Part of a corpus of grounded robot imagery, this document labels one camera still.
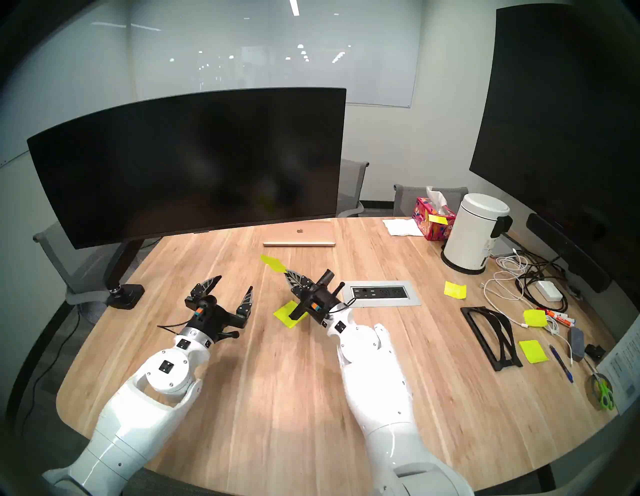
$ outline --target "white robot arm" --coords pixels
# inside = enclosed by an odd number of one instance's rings
[[[53,486],[77,489],[91,496],[119,496],[133,474],[162,449],[202,389],[195,369],[209,361],[209,347],[239,333],[224,327],[244,328],[251,314],[253,287],[236,314],[229,314],[208,294],[220,276],[198,284],[185,300],[195,311],[174,338],[172,348],[150,357],[107,402],[100,412],[89,445],[69,467],[43,476]],[[144,393],[147,385],[177,402],[167,406]]]
[[[340,339],[337,348],[349,407],[365,437],[372,465],[375,496],[472,496],[467,481],[431,454],[413,418],[412,393],[402,373],[389,332],[381,324],[357,325],[352,310],[333,293],[327,270],[317,283],[300,274],[285,274],[300,304],[291,319],[308,312],[327,335]]]

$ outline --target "white paper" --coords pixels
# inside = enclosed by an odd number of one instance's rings
[[[382,222],[391,236],[423,236],[413,219],[386,219]]]
[[[448,212],[444,209],[447,205],[447,199],[439,191],[433,191],[432,186],[427,186],[427,196],[433,203],[433,207],[438,211],[439,215],[447,215]]]
[[[611,381],[618,413],[624,413],[640,396],[640,316],[602,359],[597,370]]]

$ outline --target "tissue box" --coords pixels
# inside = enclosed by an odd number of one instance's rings
[[[453,223],[456,221],[456,215],[444,207],[447,211],[446,215],[438,214],[429,198],[417,198],[415,208],[413,209],[413,220],[418,224],[420,231],[429,241],[444,241],[449,237]],[[429,220],[429,215],[438,217],[438,220],[446,220],[447,223],[439,223]]]

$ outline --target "power outlet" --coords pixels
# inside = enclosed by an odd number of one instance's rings
[[[344,301],[355,299],[351,308],[420,305],[411,281],[344,281],[342,297]]]
[[[383,300],[387,298],[407,298],[406,291],[402,286],[390,286],[390,287],[354,287],[353,297],[359,299],[374,299]]]

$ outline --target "gray chair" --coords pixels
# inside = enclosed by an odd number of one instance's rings
[[[336,217],[357,217],[358,214],[364,212],[364,207],[360,203],[360,190],[362,190],[364,173],[367,171],[368,166],[369,162],[340,160]]]
[[[35,234],[33,240],[40,244],[67,285],[65,296],[67,303],[82,305],[82,315],[95,324],[106,309],[104,302],[109,298],[109,290],[104,285],[104,273],[120,244],[106,244],[76,250],[60,222]],[[139,265],[140,259],[136,256],[121,282],[125,282]]]
[[[461,188],[432,188],[433,191],[441,192],[447,199],[447,206],[452,212],[458,213],[462,198],[469,192],[469,190],[463,186]],[[416,188],[413,186],[402,186],[401,184],[394,184],[394,190],[396,191],[396,197],[394,198],[394,216],[395,217],[411,217],[413,215],[413,209],[415,208],[415,199],[419,196],[427,196],[427,188]]]

